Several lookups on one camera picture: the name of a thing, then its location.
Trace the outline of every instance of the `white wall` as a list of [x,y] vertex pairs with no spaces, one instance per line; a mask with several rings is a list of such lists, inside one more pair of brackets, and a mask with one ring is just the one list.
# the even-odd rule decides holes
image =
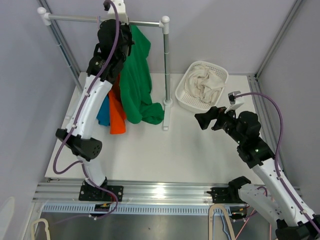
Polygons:
[[[294,0],[126,0],[131,20],[171,19],[171,71],[184,73],[204,60],[229,73],[255,73]],[[48,0],[52,12],[65,15],[105,15],[103,0]],[[86,70],[97,43],[97,24],[61,22],[82,70]],[[141,30],[151,41],[150,71],[164,71],[162,31]]]
[[[320,1],[302,6],[279,49],[259,79],[284,119],[281,144],[288,178],[301,187],[307,204],[320,214]],[[278,115],[272,112],[279,130]]]
[[44,177],[74,89],[35,0],[0,7],[0,206],[15,197],[8,240],[17,240]]

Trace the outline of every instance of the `white tabletop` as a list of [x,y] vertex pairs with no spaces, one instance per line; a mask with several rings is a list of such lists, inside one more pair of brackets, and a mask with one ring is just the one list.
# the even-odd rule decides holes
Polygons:
[[[153,73],[151,77],[152,100],[162,103],[165,97],[165,76]],[[202,131],[194,114],[180,107],[174,92],[182,77],[183,74],[171,74],[173,107],[168,131],[163,131],[162,124],[132,124],[127,121],[125,134],[111,135],[109,127],[98,125],[96,121],[92,137],[102,141],[102,150],[92,161],[101,162],[109,180],[226,184],[239,176],[246,176],[253,184],[263,184],[239,158],[237,144],[231,137],[223,130],[210,129],[214,121],[207,130]],[[82,74],[80,78],[84,81],[85,75]],[[233,91],[250,91],[246,76],[229,76],[218,107],[230,105],[228,93]],[[78,95],[75,89],[69,110]],[[255,112],[250,96],[245,98],[245,104],[237,110],[237,115],[242,111]],[[63,121],[63,128],[68,121]],[[45,176],[83,179],[85,176],[80,165],[62,175],[53,172],[53,161],[60,144],[58,140]],[[76,160],[70,149],[64,147],[57,169],[62,170]]]

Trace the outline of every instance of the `black mounting bracket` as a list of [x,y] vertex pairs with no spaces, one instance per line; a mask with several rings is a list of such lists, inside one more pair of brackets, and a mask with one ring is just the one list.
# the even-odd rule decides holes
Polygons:
[[[110,192],[114,193],[118,198],[118,202],[122,202],[124,187],[119,185],[108,185],[107,178],[100,186],[103,189],[107,189]],[[94,186],[91,186],[86,181],[83,181],[80,193],[79,193],[79,201],[89,201],[89,202],[114,202],[113,197]]]
[[245,176],[237,177],[228,183],[228,187],[212,187],[207,194],[212,196],[214,204],[245,204],[239,197],[238,190],[245,184],[251,184],[251,181]]

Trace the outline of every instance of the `orange cloth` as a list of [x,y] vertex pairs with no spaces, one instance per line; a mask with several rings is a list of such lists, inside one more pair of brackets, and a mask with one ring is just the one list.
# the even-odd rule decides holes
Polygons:
[[124,134],[126,132],[125,120],[127,116],[121,103],[119,81],[120,75],[108,93],[110,103],[110,134]]

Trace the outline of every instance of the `plastic basket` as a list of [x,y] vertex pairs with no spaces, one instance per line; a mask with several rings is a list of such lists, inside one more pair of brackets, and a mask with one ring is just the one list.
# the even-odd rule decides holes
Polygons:
[[185,91],[185,82],[186,82],[187,75],[190,71],[192,71],[194,69],[195,66],[199,66],[199,65],[204,65],[204,66],[210,68],[211,70],[213,70],[215,72],[215,74],[218,75],[222,79],[222,81],[224,81],[224,83],[227,83],[227,80],[229,77],[229,73],[227,72],[227,70],[225,70],[221,66],[215,65],[210,62],[195,61],[194,63],[192,63],[190,65],[190,67],[188,68],[188,70],[184,74],[182,80],[180,81],[178,87],[175,90],[175,97],[178,100],[179,105],[182,108],[187,109],[187,110],[189,110],[193,113],[196,113],[196,114],[206,113],[211,107],[215,106],[219,102],[221,95],[223,94],[223,92],[225,90],[225,88],[223,87],[216,102],[213,102],[211,104],[205,103],[205,102],[201,101],[200,99],[198,99],[194,96],[191,96],[189,93],[187,93]]

